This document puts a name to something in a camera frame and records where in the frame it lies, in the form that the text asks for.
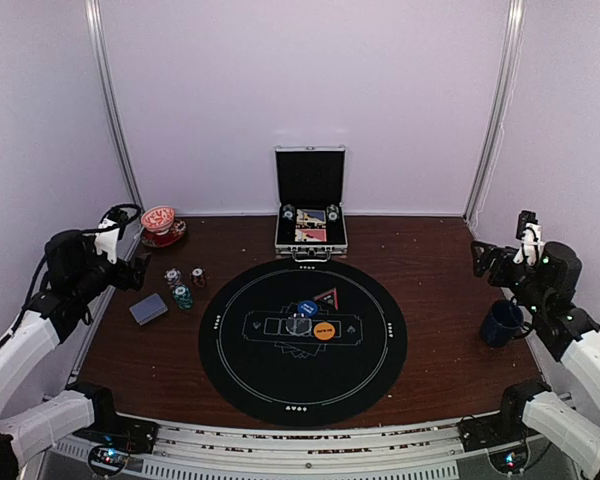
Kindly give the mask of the blue white 10 chip stack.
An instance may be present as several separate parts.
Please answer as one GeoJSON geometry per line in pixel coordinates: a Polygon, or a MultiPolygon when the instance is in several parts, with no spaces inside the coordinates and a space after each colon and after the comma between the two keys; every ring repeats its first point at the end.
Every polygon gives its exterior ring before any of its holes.
{"type": "Polygon", "coordinates": [[[182,284],[182,273],[180,270],[171,268],[164,274],[164,279],[171,290],[182,284]]]}

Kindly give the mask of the red black triangle marker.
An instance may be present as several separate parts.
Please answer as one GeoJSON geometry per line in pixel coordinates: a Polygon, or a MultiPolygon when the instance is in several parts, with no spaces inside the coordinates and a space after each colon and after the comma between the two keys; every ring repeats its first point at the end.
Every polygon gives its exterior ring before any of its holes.
{"type": "Polygon", "coordinates": [[[335,310],[339,309],[338,292],[336,288],[331,288],[325,292],[316,295],[313,300],[316,303],[326,305],[335,310]]]}

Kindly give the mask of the clear round dealer button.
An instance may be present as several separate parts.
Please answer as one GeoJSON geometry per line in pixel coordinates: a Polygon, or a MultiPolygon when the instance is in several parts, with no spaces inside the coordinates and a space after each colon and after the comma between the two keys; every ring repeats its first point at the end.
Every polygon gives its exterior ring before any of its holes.
{"type": "Polygon", "coordinates": [[[286,331],[292,336],[305,336],[311,332],[312,322],[309,317],[293,315],[285,321],[286,331]]]}

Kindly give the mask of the blue small blind button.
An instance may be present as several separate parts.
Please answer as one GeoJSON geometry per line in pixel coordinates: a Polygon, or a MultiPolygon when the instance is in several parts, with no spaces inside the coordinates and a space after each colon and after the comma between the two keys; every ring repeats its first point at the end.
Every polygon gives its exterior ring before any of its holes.
{"type": "Polygon", "coordinates": [[[312,300],[304,300],[297,305],[297,312],[304,317],[311,318],[319,312],[319,307],[312,300]]]}

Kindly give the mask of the orange big blind button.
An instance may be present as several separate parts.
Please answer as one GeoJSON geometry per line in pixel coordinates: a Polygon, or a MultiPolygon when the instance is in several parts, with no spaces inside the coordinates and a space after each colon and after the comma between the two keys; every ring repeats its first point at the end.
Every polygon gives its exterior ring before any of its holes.
{"type": "Polygon", "coordinates": [[[335,326],[330,322],[317,323],[313,328],[313,335],[320,341],[329,341],[335,337],[335,326]]]}

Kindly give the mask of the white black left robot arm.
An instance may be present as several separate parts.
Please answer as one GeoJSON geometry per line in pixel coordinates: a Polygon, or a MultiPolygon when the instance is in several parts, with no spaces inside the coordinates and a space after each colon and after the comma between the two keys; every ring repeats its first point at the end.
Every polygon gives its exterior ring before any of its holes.
{"type": "Polygon", "coordinates": [[[90,383],[73,383],[20,414],[3,415],[32,370],[90,320],[94,299],[109,287],[142,286],[149,258],[119,258],[123,234],[122,225],[104,220],[96,229],[60,232],[46,244],[22,308],[0,339],[0,479],[17,478],[33,457],[81,430],[103,444],[133,439],[136,431],[117,413],[112,392],[90,383]]]}

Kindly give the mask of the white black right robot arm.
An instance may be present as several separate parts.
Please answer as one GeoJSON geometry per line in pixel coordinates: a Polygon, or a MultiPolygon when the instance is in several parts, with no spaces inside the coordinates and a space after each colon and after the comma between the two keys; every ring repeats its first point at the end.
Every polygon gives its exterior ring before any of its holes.
{"type": "MultiPolygon", "coordinates": [[[[475,276],[511,291],[546,350],[600,412],[600,324],[573,302],[582,270],[575,251],[559,242],[516,250],[474,241],[471,252],[475,276]]],[[[547,384],[529,380],[508,387],[492,424],[493,433],[506,442],[526,429],[540,433],[579,466],[582,478],[600,479],[600,427],[547,384]]]]}

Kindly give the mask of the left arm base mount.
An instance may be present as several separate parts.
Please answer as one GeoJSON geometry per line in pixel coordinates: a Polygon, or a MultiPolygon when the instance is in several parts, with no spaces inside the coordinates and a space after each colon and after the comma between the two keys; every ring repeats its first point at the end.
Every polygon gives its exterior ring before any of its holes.
{"type": "Polygon", "coordinates": [[[112,446],[131,454],[151,454],[159,426],[116,411],[110,389],[88,382],[74,382],[67,389],[85,395],[94,408],[95,421],[88,427],[77,430],[74,436],[112,446]]]}

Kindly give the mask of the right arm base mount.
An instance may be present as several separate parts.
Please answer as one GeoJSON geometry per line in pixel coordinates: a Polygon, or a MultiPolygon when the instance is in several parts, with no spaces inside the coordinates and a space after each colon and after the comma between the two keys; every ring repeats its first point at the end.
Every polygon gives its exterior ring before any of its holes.
{"type": "Polygon", "coordinates": [[[457,428],[464,451],[524,441],[529,434],[535,435],[536,431],[522,422],[522,415],[526,404],[543,392],[551,392],[551,388],[540,380],[532,379],[511,385],[504,390],[496,413],[462,418],[457,428]]]}

